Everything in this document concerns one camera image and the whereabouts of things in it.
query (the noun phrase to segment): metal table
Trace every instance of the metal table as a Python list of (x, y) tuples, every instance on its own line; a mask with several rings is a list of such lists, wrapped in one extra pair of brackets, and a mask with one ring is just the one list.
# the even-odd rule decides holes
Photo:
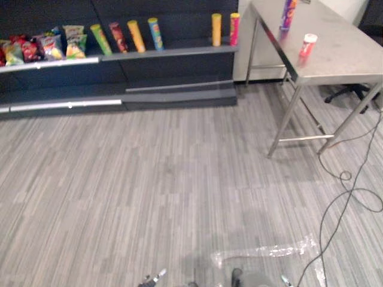
[[(291, 28), (288, 32), (282, 32), (279, 25), (284, 2), (284, 0), (253, 0), (251, 3), (257, 19), (254, 26), (246, 84), (248, 84), (252, 69), (273, 67), (252, 66), (255, 38), (257, 30), (261, 26), (285, 64), (287, 72), (284, 81), (290, 80), (295, 88), (268, 153), (269, 158), (279, 142), (325, 138), (327, 142), (318, 152), (321, 154), (383, 87), (383, 48), (379, 44), (319, 0), (312, 0), (310, 4), (298, 0)], [(318, 35), (318, 41), (309, 57), (301, 58), (299, 51), (306, 33)], [(373, 86), (334, 134), (282, 138), (286, 125), (300, 99), (302, 86), (352, 83), (371, 83)]]

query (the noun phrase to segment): pringles can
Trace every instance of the pringles can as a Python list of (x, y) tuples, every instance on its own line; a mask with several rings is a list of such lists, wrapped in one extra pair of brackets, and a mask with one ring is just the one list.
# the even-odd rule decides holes
[(222, 15), (214, 13), (211, 15), (212, 23), (212, 41), (213, 46), (218, 47), (221, 45), (221, 21)]
[(291, 22), (293, 21), (296, 6), (297, 0), (286, 0), (285, 7), (283, 9), (281, 25), (279, 27), (281, 30), (289, 30)]
[(113, 38), (115, 39), (120, 52), (127, 53), (127, 45), (120, 25), (117, 22), (113, 22), (109, 24), (109, 28), (113, 34)]
[(160, 26), (158, 26), (157, 18), (149, 18), (148, 19), (151, 36), (153, 37), (154, 46), (157, 51), (163, 50), (163, 42), (160, 33)]
[(138, 24), (136, 20), (128, 21), (127, 26), (132, 34), (133, 42), (136, 46), (136, 49), (139, 53), (143, 53), (145, 49), (144, 42), (142, 40), (141, 32), (139, 31)]
[(309, 56), (317, 40), (318, 40), (318, 36), (314, 34), (306, 34), (305, 39), (303, 40), (303, 46), (302, 46), (302, 49), (300, 49), (299, 55), (302, 57)]
[(104, 54), (112, 55), (112, 50), (110, 49), (107, 38), (105, 37), (103, 30), (101, 29), (101, 25), (100, 24), (91, 25), (90, 30), (92, 30), (93, 34), (95, 35), (95, 38), (98, 44), (100, 45), (101, 50), (104, 52)]
[(237, 46), (239, 30), (239, 13), (230, 14), (230, 46)]

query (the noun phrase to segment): gray carpet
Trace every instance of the gray carpet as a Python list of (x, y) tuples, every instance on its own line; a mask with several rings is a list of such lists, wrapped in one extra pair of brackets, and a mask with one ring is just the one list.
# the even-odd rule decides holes
[[(318, 162), (323, 141), (284, 143), (266, 154), (288, 85), (238, 87), (238, 106), (0, 122), (0, 286), (136, 286), (162, 268), (159, 286), (196, 280), (217, 286), (232, 267), (296, 283), (313, 250), (289, 257), (230, 259), (217, 251), (292, 246), (310, 234), (343, 191)], [(313, 113), (333, 132), (355, 96), (323, 103), (329, 87), (304, 88)], [(370, 108), (342, 139), (369, 130)], [(286, 136), (318, 134), (300, 104)], [(383, 195), (383, 126), (358, 187)], [(369, 138), (340, 144), (323, 160), (354, 174)], [(376, 199), (358, 194), (378, 208)], [(345, 203), (326, 219), (324, 238)], [(329, 286), (383, 286), (383, 219), (351, 202), (325, 255)], [(319, 286), (314, 268), (305, 287)]]

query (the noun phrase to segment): blue can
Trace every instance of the blue can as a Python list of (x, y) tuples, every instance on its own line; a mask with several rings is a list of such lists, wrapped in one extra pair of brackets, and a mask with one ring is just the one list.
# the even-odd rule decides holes
[(285, 7), (283, 9), (281, 25), (279, 27), (281, 30), (289, 30), (291, 22), (293, 21), (296, 6), (297, 0), (286, 0)]
[(163, 50), (163, 43), (160, 33), (160, 26), (158, 26), (157, 18), (149, 18), (148, 19), (151, 36), (153, 37), (154, 46), (157, 51)]

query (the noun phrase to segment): black cable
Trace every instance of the black cable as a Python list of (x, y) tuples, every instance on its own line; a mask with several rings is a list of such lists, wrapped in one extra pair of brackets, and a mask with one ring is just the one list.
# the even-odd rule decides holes
[[(374, 192), (374, 191), (372, 191), (372, 190), (368, 190), (367, 188), (355, 188), (356, 183), (357, 183), (357, 180), (358, 180), (358, 177), (359, 177), (359, 175), (360, 175), (360, 173), (361, 173), (361, 171), (362, 171), (364, 165), (367, 163), (367, 160), (368, 160), (368, 157), (369, 157), (369, 153), (370, 153), (370, 150), (371, 150), (371, 145), (372, 145), (373, 139), (374, 139), (374, 137), (375, 137), (375, 133), (376, 133), (376, 131), (377, 131), (377, 129), (378, 129), (378, 126), (379, 126), (379, 124), (381, 123), (381, 121), (382, 121), (382, 112), (379, 113), (379, 120), (378, 120), (378, 122), (375, 124), (374, 128), (372, 128), (371, 130), (369, 130), (367, 133), (363, 134), (362, 136), (358, 136), (358, 137), (356, 137), (356, 138), (352, 138), (352, 139), (347, 139), (347, 140), (339, 141), (339, 142), (337, 142), (336, 144), (332, 145), (332, 146), (335, 146), (335, 145), (337, 145), (337, 144), (339, 144), (339, 143), (341, 143), (341, 142), (353, 141), (353, 140), (355, 140), (355, 139), (362, 138), (363, 136), (366, 136), (366, 135), (368, 135), (371, 131), (373, 131), (372, 136), (371, 136), (371, 139), (370, 139), (370, 142), (369, 142), (368, 147), (367, 147), (366, 155), (364, 156), (363, 163), (362, 163), (361, 166), (359, 167), (358, 172), (357, 172), (357, 174), (356, 174), (356, 176), (355, 176), (354, 182), (352, 183), (352, 187), (351, 187), (350, 189), (348, 189), (348, 188), (346, 187), (345, 182), (351, 180), (351, 178), (352, 178), (352, 174), (351, 174), (351, 172), (348, 171), (348, 170), (343, 170), (343, 171), (339, 174), (339, 176), (335, 175), (333, 172), (329, 171), (328, 168), (326, 168), (326, 166), (325, 166), (325, 165), (323, 164), (323, 162), (322, 162), (321, 156), (318, 155), (318, 159), (319, 159), (320, 164), (322, 165), (323, 169), (324, 169), (329, 175), (331, 175), (332, 177), (334, 177), (334, 178), (336, 178), (336, 179), (339, 179), (339, 180), (341, 181), (341, 184), (342, 184), (343, 188), (345, 189), (345, 191), (342, 192), (342, 193), (340, 193), (338, 196), (336, 196), (336, 197), (330, 202), (330, 204), (326, 207), (326, 209), (325, 209), (325, 211), (324, 211), (324, 213), (323, 213), (322, 219), (321, 219), (320, 230), (319, 230), (319, 246), (320, 246), (320, 253), (319, 253), (319, 255), (317, 255), (314, 259), (312, 259), (312, 260), (306, 265), (306, 267), (303, 269), (303, 272), (302, 272), (302, 275), (301, 275), (300, 278), (299, 278), (297, 287), (299, 287), (299, 285), (301, 284), (302, 279), (303, 279), (303, 277), (304, 277), (304, 275), (305, 275), (305, 273), (306, 273), (308, 267), (309, 267), (313, 262), (315, 262), (317, 259), (319, 259), (319, 258), (321, 258), (321, 260), (322, 260), (322, 267), (323, 267), (323, 273), (324, 273), (324, 282), (325, 282), (326, 287), (328, 286), (328, 285), (327, 285), (327, 277), (326, 277), (326, 268), (325, 268), (325, 265), (324, 265), (324, 258), (323, 258), (323, 255), (324, 255), (325, 251), (327, 250), (327, 248), (329, 247), (331, 241), (333, 240), (333, 238), (334, 238), (336, 232), (338, 231), (338, 228), (339, 228), (339, 226), (340, 226), (340, 224), (341, 224), (342, 218), (343, 218), (344, 213), (345, 213), (345, 211), (346, 211), (346, 209), (347, 209), (347, 207), (348, 207), (348, 205), (349, 205), (349, 201), (351, 200), (351, 198), (353, 198), (354, 200), (356, 200), (356, 202), (357, 202), (358, 204), (362, 205), (365, 209), (367, 209), (367, 210), (370, 211), (370, 212), (378, 213), (378, 212), (382, 212), (382, 211), (383, 211), (383, 199), (382, 199), (376, 192)], [(371, 193), (373, 196), (375, 196), (375, 197), (378, 199), (378, 201), (380, 201), (381, 208), (380, 208), (380, 209), (377, 209), (377, 210), (374, 210), (374, 209), (372, 209), (372, 208), (366, 206), (364, 203), (362, 203), (362, 202), (361, 202), (361, 201), (354, 195), (354, 192), (355, 192), (355, 191), (358, 191), (358, 190), (359, 190), (359, 191), (367, 191), (367, 192)], [(330, 207), (331, 207), (331, 206), (332, 206), (332, 205), (333, 205), (339, 198), (341, 198), (341, 197), (342, 197), (343, 195), (345, 195), (345, 194), (348, 194), (348, 197), (347, 197), (346, 203), (345, 203), (345, 205), (344, 205), (344, 208), (343, 208), (343, 210), (342, 210), (342, 212), (341, 212), (341, 215), (340, 215), (339, 218), (338, 218), (338, 222), (337, 222), (337, 224), (336, 224), (335, 230), (332, 232), (332, 234), (331, 234), (329, 240), (327, 241), (325, 247), (323, 247), (323, 246), (322, 246), (322, 232), (323, 232), (324, 218), (325, 218), (327, 212), (329, 211)]]

